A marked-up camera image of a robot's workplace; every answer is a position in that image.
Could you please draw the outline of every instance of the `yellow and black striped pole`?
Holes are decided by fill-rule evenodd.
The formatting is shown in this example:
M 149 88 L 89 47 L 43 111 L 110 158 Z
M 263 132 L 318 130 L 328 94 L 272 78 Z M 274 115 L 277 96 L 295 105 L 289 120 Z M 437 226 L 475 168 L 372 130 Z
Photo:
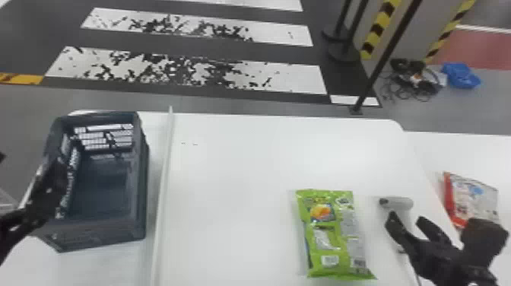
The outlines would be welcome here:
M 374 21 L 366 41 L 360 50 L 360 57 L 362 59 L 371 59 L 375 48 L 378 46 L 382 38 L 383 31 L 390 25 L 392 16 L 401 4 L 402 0 L 385 0 L 380 8 L 376 20 Z
M 21 75 L 0 72 L 0 84 L 40 84 L 42 75 Z
M 458 11 L 456 12 L 456 15 L 454 18 L 447 24 L 447 26 L 443 29 L 442 34 L 440 35 L 440 38 L 431 45 L 429 52 L 427 52 L 426 58 L 424 59 L 424 62 L 429 64 L 435 55 L 440 51 L 440 48 L 442 48 L 443 45 L 447 42 L 447 39 L 449 36 L 451 36 L 451 33 L 456 29 L 456 26 L 458 26 L 459 23 L 462 22 L 463 16 L 467 14 L 468 10 L 474 6 L 474 3 L 477 0 L 465 0 L 463 1 L 462 5 L 459 6 Z

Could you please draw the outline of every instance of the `black pole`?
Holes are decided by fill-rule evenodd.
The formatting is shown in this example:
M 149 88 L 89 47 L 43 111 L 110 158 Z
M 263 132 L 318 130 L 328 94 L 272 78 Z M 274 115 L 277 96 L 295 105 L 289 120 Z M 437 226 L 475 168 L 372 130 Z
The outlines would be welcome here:
M 336 42 L 346 40 L 348 32 L 344 28 L 344 20 L 346 20 L 346 15 L 350 10 L 352 1 L 353 0 L 344 0 L 344 5 L 342 6 L 341 14 L 337 18 L 337 22 L 335 24 L 328 24 L 323 28 L 323 36 L 327 39 L 334 40 Z
M 338 34 L 341 32 L 342 27 L 344 27 L 344 20 L 346 20 L 346 15 L 348 15 L 348 10 L 350 9 L 351 2 L 353 0 L 344 0 L 344 6 L 342 7 L 342 12 L 337 19 L 337 23 L 335 24 L 335 33 Z
M 367 3 L 369 0 L 361 0 L 358 5 L 357 13 L 351 24 L 350 31 L 348 32 L 348 38 L 343 43 L 336 43 L 330 45 L 328 48 L 328 54 L 338 62 L 354 63 L 360 60 L 360 52 L 355 49 L 353 45 L 353 38 L 357 32 L 360 21 L 362 21 L 363 13 L 366 10 Z
M 399 23 L 398 28 L 396 29 L 394 36 L 390 39 L 389 45 L 385 49 L 385 52 L 383 52 L 382 57 L 379 59 L 378 64 L 374 68 L 373 73 L 371 74 L 369 78 L 369 84 L 366 86 L 365 91 L 362 93 L 361 96 L 358 97 L 357 102 L 355 105 L 350 106 L 351 114 L 357 114 L 361 115 L 360 108 L 362 107 L 363 102 L 367 98 L 367 95 L 371 90 L 373 89 L 373 85 L 376 82 L 376 80 L 379 77 L 379 74 L 382 73 L 383 68 L 385 68 L 386 63 L 388 62 L 390 56 L 394 52 L 395 47 L 398 45 L 399 40 L 403 36 L 403 33 L 405 33 L 406 28 L 411 22 L 411 19 L 415 16 L 415 12 L 419 9 L 419 6 L 421 5 L 422 0 L 413 0 L 413 2 L 408 7 L 408 10 L 405 13 L 405 16 L 403 16 L 403 19 Z
M 353 38 L 355 38 L 355 33 L 357 32 L 358 25 L 360 25 L 360 21 L 362 21 L 363 12 L 366 10 L 367 3 L 369 0 L 360 1 L 360 5 L 358 5 L 357 13 L 355 14 L 355 19 L 353 20 L 353 24 L 350 27 L 350 33 L 348 34 L 348 39 L 346 43 L 344 43 L 344 47 L 342 48 L 342 53 L 347 53 L 350 49 L 351 43 L 353 42 Z

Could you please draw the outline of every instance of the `snack package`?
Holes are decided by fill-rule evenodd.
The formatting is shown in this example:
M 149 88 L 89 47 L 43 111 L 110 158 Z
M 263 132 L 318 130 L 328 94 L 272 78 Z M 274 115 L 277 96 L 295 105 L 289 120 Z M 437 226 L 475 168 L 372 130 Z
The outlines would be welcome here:
M 453 224 L 460 230 L 469 218 L 481 218 L 499 224 L 498 191 L 494 187 L 453 173 L 443 173 L 446 185 L 445 207 Z
M 375 279 L 366 266 L 352 192 L 300 190 L 296 193 L 305 227 L 309 277 Z

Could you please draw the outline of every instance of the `stanchion base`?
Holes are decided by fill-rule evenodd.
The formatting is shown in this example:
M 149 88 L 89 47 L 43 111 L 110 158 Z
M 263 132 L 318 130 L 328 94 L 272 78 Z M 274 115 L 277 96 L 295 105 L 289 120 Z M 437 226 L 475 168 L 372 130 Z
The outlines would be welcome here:
M 350 111 L 351 115 L 356 115 L 356 116 L 362 116 L 363 115 L 361 108 L 359 110 L 354 110 L 353 107 L 354 107 L 353 105 L 352 106 L 348 106 L 348 110 Z
M 342 27 L 339 33 L 335 32 L 335 24 L 328 24 L 322 30 L 323 36 L 333 42 L 345 42 L 348 40 L 348 30 Z
M 350 45 L 348 52 L 343 53 L 344 48 L 343 43 L 334 43 L 328 47 L 328 55 L 334 59 L 335 61 L 345 64 L 352 65 L 356 62 L 360 61 L 360 52 L 358 49 L 355 49 L 351 43 L 346 43 L 346 45 Z

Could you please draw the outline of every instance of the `gray plastic basket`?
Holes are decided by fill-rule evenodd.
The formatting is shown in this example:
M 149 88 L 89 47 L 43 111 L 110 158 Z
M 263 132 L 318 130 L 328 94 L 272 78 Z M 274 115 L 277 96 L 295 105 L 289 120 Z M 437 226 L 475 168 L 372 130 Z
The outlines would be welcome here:
M 149 148 L 136 113 L 58 118 L 45 155 L 68 163 L 68 193 L 33 232 L 59 252 L 145 237 Z

